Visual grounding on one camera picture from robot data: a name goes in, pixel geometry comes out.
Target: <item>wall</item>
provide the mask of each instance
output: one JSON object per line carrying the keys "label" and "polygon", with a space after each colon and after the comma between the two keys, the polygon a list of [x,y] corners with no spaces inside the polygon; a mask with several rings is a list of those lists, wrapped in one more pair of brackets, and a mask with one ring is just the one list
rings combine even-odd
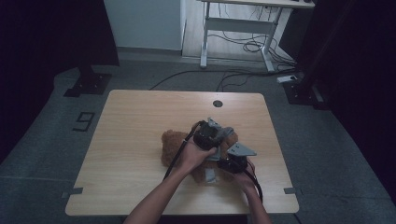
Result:
{"label": "wall", "polygon": [[186,0],[105,0],[117,47],[181,50]]}

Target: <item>wooden table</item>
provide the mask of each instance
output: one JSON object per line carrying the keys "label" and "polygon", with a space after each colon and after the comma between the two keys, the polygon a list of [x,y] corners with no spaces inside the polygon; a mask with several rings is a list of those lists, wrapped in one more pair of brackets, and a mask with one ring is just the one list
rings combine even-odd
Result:
{"label": "wooden table", "polygon": [[[214,107],[213,102],[223,102]],[[112,91],[70,196],[70,216],[128,215],[162,180],[163,132],[189,132],[199,120],[213,118],[231,126],[251,157],[269,213],[296,213],[292,188],[264,98],[258,93],[188,91]],[[188,176],[166,207],[165,215],[247,214],[245,196],[234,182],[219,179],[197,185]]]}
{"label": "wooden table", "polygon": [[[311,1],[309,3],[303,0],[291,1],[291,0],[199,0],[206,3],[206,14],[205,14],[205,26],[204,26],[204,41],[201,48],[201,61],[200,66],[206,68],[207,66],[207,37],[208,31],[229,31],[239,33],[250,33],[250,34],[261,34],[267,35],[265,44],[261,49],[262,57],[268,72],[275,72],[275,68],[272,65],[272,57],[269,53],[271,42],[274,38],[277,24],[279,22],[282,9],[284,7],[290,8],[314,8],[315,4]],[[267,6],[267,7],[279,7],[276,13],[276,17],[273,21],[252,21],[252,20],[236,20],[229,18],[213,18],[210,17],[210,3],[226,3],[226,4],[238,4],[238,5],[255,5],[255,6]]]}

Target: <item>brown teddy bear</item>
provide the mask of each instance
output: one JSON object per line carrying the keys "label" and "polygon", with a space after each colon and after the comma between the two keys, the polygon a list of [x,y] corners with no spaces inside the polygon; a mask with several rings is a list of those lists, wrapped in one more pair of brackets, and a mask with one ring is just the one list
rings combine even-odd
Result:
{"label": "brown teddy bear", "polygon": [[[177,154],[178,149],[180,148],[183,139],[187,137],[187,133],[176,132],[173,130],[168,130],[163,133],[163,154],[161,156],[161,162],[164,166],[169,167],[172,162],[172,159]],[[222,158],[227,157],[227,149],[230,148],[233,144],[238,141],[238,135],[235,132],[232,132],[228,135],[220,144],[220,154]],[[178,167],[179,160],[177,160],[175,167]],[[200,166],[195,168],[191,175],[194,178],[196,183],[204,183],[205,182],[205,168],[216,169],[217,174],[222,177],[222,179],[226,181],[232,181],[233,176],[221,169],[218,169],[218,165],[216,161],[204,161]]]}

